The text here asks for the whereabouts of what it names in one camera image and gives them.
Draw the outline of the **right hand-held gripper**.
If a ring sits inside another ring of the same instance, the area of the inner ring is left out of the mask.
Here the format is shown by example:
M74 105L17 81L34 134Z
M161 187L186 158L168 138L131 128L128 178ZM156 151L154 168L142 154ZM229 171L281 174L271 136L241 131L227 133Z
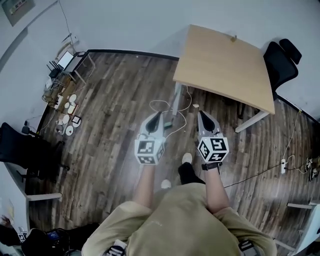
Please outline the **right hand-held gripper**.
M197 131L201 137L197 151L205 163L221 163L229 153L228 139L223 137L220 124L209 113L197 113Z

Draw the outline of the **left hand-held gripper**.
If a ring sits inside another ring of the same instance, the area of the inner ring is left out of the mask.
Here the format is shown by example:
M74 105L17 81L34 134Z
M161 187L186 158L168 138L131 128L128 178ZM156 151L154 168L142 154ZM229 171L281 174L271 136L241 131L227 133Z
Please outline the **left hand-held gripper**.
M164 114L161 111L153 113L142 122L134 141L134 155L139 164L159 164L165 152L164 130Z

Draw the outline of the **person's right forearm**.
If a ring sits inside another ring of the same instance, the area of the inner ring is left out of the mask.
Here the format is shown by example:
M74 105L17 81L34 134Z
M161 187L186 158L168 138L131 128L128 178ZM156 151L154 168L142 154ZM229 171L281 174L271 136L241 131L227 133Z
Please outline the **person's right forearm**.
M212 214L230 207L230 200L223 186L218 168L205 171L206 204Z

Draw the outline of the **person's left forearm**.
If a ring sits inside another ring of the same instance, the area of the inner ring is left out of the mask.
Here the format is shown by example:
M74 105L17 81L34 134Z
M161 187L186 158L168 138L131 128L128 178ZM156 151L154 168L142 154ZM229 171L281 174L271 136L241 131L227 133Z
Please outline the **person's left forearm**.
M149 209L155 209L161 197L160 191L154 190L155 165L144 165L135 188L132 201Z

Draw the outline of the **black wrist watch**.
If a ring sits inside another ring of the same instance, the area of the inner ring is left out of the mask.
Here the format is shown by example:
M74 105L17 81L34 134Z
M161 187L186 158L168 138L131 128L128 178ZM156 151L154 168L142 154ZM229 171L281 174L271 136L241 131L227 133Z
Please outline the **black wrist watch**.
M209 171L211 169L219 168L221 165L221 162L204 163L201 165L201 168L203 171Z

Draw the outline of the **person's black trousers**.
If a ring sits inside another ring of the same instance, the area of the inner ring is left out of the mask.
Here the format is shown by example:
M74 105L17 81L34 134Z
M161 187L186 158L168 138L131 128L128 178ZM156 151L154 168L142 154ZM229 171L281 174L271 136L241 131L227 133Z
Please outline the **person's black trousers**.
M191 184L191 183L199 183L199 184L206 184L202 179L200 179L193 169L193 166L189 162L184 162L178 168L178 174L180 178L180 183L182 185Z

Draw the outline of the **light wooden table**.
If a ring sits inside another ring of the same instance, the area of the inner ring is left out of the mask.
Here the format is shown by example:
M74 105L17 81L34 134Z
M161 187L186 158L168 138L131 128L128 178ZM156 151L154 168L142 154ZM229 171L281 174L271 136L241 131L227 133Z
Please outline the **light wooden table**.
M235 128L239 133L275 114L268 71L261 50L241 39L209 28L189 25L173 81L173 114L178 111L181 86L190 86L235 100L259 112Z

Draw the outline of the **black headrest office chair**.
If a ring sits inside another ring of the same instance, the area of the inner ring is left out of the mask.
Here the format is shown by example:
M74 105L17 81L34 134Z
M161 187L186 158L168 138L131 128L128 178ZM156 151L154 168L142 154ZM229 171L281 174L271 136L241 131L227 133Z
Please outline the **black headrest office chair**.
M290 40L284 38L279 43L271 41L263 58L269 76L273 100L275 101L278 98L276 90L298 76L297 65L302 58L302 54Z

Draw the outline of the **brown cardboard box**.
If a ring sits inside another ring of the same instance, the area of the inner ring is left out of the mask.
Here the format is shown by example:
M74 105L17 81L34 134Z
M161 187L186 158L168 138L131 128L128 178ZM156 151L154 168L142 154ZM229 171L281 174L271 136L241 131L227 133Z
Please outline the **brown cardboard box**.
M75 83L69 75L63 74L58 78L49 77L44 85L42 100L46 102L49 107L54 108L58 95L63 96L63 102L64 98L73 92L74 87Z

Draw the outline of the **grey side table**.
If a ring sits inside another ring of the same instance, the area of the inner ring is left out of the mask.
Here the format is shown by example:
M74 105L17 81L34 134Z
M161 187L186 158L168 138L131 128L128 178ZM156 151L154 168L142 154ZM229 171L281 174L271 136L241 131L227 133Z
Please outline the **grey side table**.
M91 70L91 74L89 75L88 78L90 78L90 76L93 74L93 72L96 69L96 64L93 61L93 59L90 56L90 53L88 51L86 52L79 52L78 54L76 54L72 60L69 62L69 64L66 66L66 68L62 71L63 74L69 75L70 78L75 82L76 79L73 77L73 73L75 73L78 78L84 83L84 85L87 85L87 82L82 78L82 76L79 74L79 72L77 71L78 67L83 64L84 65L84 61L85 59L88 58L92 64L92 70Z

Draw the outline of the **person's beige shirt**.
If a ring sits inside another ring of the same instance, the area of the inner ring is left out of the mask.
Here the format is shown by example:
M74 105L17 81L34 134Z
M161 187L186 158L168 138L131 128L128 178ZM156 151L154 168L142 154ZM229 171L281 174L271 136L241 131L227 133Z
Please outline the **person's beige shirt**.
M179 185L155 197L153 208L120 204L87 239L82 256L105 256L116 241L127 256L241 256L250 241L261 256L277 256L274 241L231 207L210 213L201 183Z

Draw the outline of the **black antenna router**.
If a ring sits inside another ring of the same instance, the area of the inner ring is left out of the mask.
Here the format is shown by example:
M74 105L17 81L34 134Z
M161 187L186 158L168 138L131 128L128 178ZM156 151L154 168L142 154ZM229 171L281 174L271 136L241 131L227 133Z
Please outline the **black antenna router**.
M51 79L55 79L60 73L61 73L61 68L54 62L54 61L49 61L49 64L52 66L52 68L50 68L48 65L47 67L50 70L49 73L49 77Z

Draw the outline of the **black mesh office chair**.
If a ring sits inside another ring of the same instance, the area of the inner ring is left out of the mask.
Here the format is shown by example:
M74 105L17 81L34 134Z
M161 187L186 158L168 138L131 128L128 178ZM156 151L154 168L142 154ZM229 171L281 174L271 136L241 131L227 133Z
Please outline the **black mesh office chair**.
M50 144L40 136L23 135L4 122L0 126L0 162L26 169L23 179L53 179L60 168L70 167L61 162L64 141Z

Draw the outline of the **white table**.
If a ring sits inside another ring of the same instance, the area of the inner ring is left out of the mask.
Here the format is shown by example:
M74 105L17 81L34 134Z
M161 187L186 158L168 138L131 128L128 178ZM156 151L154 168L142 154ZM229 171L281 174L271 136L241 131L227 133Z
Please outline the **white table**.
M294 256L320 237L320 200L310 201L309 204L288 203L288 207L311 210L296 248L287 256Z

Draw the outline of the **white desk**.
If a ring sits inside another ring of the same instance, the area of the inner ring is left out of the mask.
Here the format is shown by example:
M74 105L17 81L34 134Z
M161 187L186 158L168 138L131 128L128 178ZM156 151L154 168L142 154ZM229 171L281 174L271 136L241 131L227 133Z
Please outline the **white desk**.
M30 230L30 202L60 199L61 197L61 193L27 195L5 164L0 162L0 217L4 215L9 218L17 233ZM14 219L11 219L8 214L8 200L11 200L14 205Z

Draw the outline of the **black bag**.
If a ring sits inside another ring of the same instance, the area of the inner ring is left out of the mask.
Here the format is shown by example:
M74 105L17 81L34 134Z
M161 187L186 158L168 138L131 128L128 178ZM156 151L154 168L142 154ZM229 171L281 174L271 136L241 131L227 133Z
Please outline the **black bag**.
M49 240L47 233L51 231L58 232L59 240ZM72 253L80 251L84 243L84 237L77 232L62 228L50 231L33 228L21 244L21 249L24 256L71 256Z

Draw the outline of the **reddish brown bundle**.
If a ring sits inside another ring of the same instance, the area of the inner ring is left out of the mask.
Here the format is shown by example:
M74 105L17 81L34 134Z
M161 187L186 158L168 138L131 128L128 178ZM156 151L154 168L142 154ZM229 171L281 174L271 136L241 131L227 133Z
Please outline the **reddish brown bundle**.
M9 218L7 218L5 215L2 215L0 217L0 224L8 229L12 229L12 224Z

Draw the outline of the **light wooden frame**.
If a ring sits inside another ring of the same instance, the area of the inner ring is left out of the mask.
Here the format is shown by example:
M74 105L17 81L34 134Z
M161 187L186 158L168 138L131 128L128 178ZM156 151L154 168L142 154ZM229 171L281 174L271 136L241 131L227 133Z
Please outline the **light wooden frame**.
M55 59L58 60L60 59L66 52L71 53L72 55L74 55L77 51L76 51L76 47L79 44L79 40L75 40L74 42L66 42L64 43L60 49L58 50Z

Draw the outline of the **grey wall frame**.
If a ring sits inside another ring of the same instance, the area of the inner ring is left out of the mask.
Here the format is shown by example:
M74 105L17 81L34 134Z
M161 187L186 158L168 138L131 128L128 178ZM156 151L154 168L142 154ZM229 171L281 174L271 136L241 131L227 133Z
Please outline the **grey wall frame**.
M12 27L35 7L34 0L1 0L0 6Z

